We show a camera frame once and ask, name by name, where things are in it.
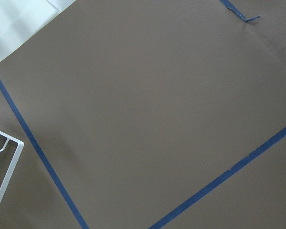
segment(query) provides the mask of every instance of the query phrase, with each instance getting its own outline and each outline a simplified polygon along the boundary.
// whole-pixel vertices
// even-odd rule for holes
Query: floor
[[[77,0],[0,78],[89,228],[147,229],[286,126],[286,0]],[[80,225],[25,143],[0,229]],[[286,229],[286,137],[165,229]]]

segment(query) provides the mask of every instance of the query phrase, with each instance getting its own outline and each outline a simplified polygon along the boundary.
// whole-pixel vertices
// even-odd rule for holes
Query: white frame
[[[5,193],[5,190],[6,190],[7,186],[8,186],[8,184],[9,184],[11,175],[14,172],[15,166],[16,166],[16,164],[18,162],[19,156],[20,156],[20,154],[22,152],[22,149],[24,147],[24,143],[22,141],[16,139],[16,138],[14,138],[14,137],[12,137],[12,136],[7,135],[4,132],[1,132],[1,131],[0,131],[0,135],[6,137],[5,144],[2,147],[2,149],[0,149],[0,152],[5,150],[5,147],[6,147],[6,145],[8,144],[8,142],[10,140],[17,143],[17,148],[15,150],[14,156],[13,156],[11,162],[10,162],[9,168],[8,168],[6,174],[5,174],[5,177],[4,177],[3,182],[1,184],[1,187],[0,187],[0,203],[1,203],[3,195]]]

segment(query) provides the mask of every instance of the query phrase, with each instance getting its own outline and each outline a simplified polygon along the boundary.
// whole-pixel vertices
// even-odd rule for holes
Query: blue line
[[[222,175],[220,175],[218,178],[213,180],[210,184],[205,186],[203,189],[201,189],[196,194],[191,196],[189,199],[187,199],[181,205],[176,207],[173,211],[168,213],[166,216],[164,216],[158,222],[153,224],[149,229],[160,229],[160,228],[162,228],[165,224],[172,221],[175,217],[177,217],[182,212],[187,210],[191,205],[193,205],[194,203],[199,201],[201,198],[203,198],[205,195],[207,195],[213,189],[215,189],[220,184],[222,184],[223,182],[228,180],[228,178],[230,178],[235,173],[237,173],[239,170],[241,170],[243,167],[248,165],[251,161],[256,159],[258,156],[260,156],[262,153],[264,153],[267,149],[269,149],[271,146],[273,146],[275,143],[277,143],[279,140],[281,140],[285,136],[286,136],[286,127],[284,129],[282,129],[280,132],[278,132],[276,135],[274,135],[272,138],[270,138],[268,141],[266,141],[264,144],[262,144],[259,148],[255,149],[248,156],[246,156],[245,158],[243,158],[242,160],[237,162],[232,168],[225,171]]]
[[[63,186],[61,180],[58,178],[56,172],[54,171],[53,167],[49,163],[47,157],[45,156],[44,152],[42,151],[41,147],[37,143],[34,135],[32,134],[31,130],[29,129],[28,125],[26,124],[25,120],[23,119],[22,115],[20,114],[18,108],[16,107],[15,103],[13,102],[11,96],[9,95],[8,91],[4,87],[2,81],[0,80],[0,90],[5,97],[6,101],[10,105],[12,111],[14,112],[15,116],[17,117],[20,125],[22,126],[24,132],[28,136],[30,142],[32,143],[34,149],[36,150],[38,156],[40,157],[41,161],[43,162],[44,166],[48,170],[50,176],[52,177],[54,183],[56,184],[58,190],[62,194],[63,198],[67,202],[69,208],[71,209],[72,213],[74,214],[75,218],[77,219],[78,223],[82,227],[82,229],[89,229],[87,223],[83,219],[82,215],[80,214],[79,210],[75,206],[74,202],[72,201],[71,197],[69,196],[67,190]]]
[[[237,17],[239,17],[244,22],[250,22],[250,21],[253,21],[253,20],[261,17],[259,15],[259,16],[247,19],[230,1],[228,1],[228,0],[220,0],[220,1],[222,4],[224,4],[224,6],[226,6],[229,10],[231,10],[234,14],[237,15]]]

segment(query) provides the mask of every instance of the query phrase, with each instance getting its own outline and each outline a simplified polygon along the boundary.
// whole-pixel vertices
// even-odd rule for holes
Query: blue tape strip
[[[222,4],[224,4],[224,6],[226,6],[229,10],[231,10],[233,13],[235,13],[237,15],[237,17],[239,17],[244,22],[250,22],[250,21],[253,21],[253,20],[261,17],[259,15],[259,16],[247,19],[230,1],[228,1],[228,0],[220,0],[220,1]]]
[[[37,143],[34,135],[32,134],[31,130],[29,129],[28,125],[26,124],[25,120],[23,119],[22,115],[20,114],[18,108],[16,107],[15,103],[13,102],[12,98],[10,97],[8,91],[4,87],[2,81],[0,80],[0,90],[5,97],[6,101],[10,105],[12,111],[14,112],[15,116],[17,117],[20,125],[22,126],[24,132],[28,136],[30,142],[32,143],[34,149],[36,150],[38,156],[40,157],[41,161],[43,162],[44,166],[48,170],[50,176],[52,177],[54,183],[56,184],[58,190],[62,194],[63,198],[67,202],[69,208],[71,209],[72,213],[74,214],[75,218],[77,219],[78,223],[82,227],[82,229],[89,229],[87,223],[83,219],[82,215],[80,214],[79,210],[75,206],[74,202],[72,201],[71,197],[69,196],[67,190],[63,186],[62,182],[58,178],[56,172],[54,171],[53,167],[49,163],[47,157],[45,156],[44,152],[42,151],[41,147]]]
[[[280,132],[278,132],[276,135],[274,135],[272,138],[270,138],[268,141],[266,141],[264,144],[262,144],[259,148],[257,148],[252,153],[250,153],[248,156],[246,156],[245,158],[237,162],[232,168],[225,171],[222,175],[220,175],[218,178],[213,180],[210,184],[205,186],[203,189],[198,191],[196,194],[194,194],[192,197],[187,199],[181,205],[176,207],[173,211],[168,213],[161,220],[153,224],[149,229],[162,228],[165,224],[172,221],[175,217],[177,217],[182,212],[187,210],[191,205],[199,201],[201,198],[203,198],[213,189],[215,189],[220,184],[228,180],[228,178],[230,178],[235,173],[237,173],[239,170],[241,170],[243,167],[248,165],[250,162],[252,162],[254,159],[256,159],[258,156],[260,156],[262,153],[264,153],[267,149],[269,149],[271,146],[273,146],[275,143],[277,143],[279,140],[281,140],[285,136],[286,136],[286,127],[282,129]]]

